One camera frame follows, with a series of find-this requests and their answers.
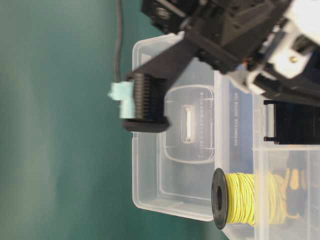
wire spool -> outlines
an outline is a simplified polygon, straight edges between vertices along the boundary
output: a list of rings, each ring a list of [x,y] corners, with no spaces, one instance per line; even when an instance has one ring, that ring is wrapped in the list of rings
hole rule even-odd
[[[269,223],[283,224],[286,211],[283,208],[281,188],[284,179],[276,174],[268,175]],[[213,174],[211,186],[213,218],[218,229],[226,224],[255,225],[255,176],[253,174],[230,173],[221,168]]]

plastic box lid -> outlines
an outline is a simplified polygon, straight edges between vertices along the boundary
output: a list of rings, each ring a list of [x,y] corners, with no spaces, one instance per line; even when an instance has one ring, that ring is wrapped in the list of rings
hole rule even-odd
[[[139,41],[133,68],[181,36]],[[320,146],[275,145],[272,105],[245,94],[194,60],[165,98],[171,127],[164,133],[133,133],[132,198],[141,209],[202,221],[213,220],[211,181],[215,168],[255,174],[255,225],[227,224],[231,240],[320,238]],[[270,224],[269,177],[285,177],[288,163],[305,163],[306,198],[294,209],[301,215]]]

screw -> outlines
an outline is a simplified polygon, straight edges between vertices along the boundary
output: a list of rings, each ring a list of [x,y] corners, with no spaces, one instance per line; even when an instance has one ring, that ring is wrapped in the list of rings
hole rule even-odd
[[[293,63],[293,64],[295,64],[295,63],[298,62],[298,58],[297,58],[296,56],[291,56],[291,57],[290,57],[290,62]]]
[[[162,7],[157,7],[157,8],[155,9],[155,13],[156,13],[160,18],[162,18],[162,19],[164,19],[164,20],[170,19],[170,13],[169,13],[166,9],[164,9],[164,8],[162,8]]]

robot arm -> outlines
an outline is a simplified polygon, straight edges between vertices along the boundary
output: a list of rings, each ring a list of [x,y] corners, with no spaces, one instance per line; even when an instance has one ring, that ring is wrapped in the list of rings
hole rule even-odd
[[[193,57],[243,91],[320,106],[319,7],[318,0],[144,0],[155,27],[184,31],[184,39],[129,73],[135,118],[125,128],[166,130],[165,94]]]

black cable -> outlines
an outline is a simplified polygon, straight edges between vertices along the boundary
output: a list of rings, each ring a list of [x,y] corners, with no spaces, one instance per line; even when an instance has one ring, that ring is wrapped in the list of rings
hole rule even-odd
[[[123,44],[123,7],[122,0],[116,0],[116,16],[117,16],[117,39],[115,43],[115,55],[114,55],[114,81],[116,83],[121,82],[120,74],[120,61],[121,50]]]

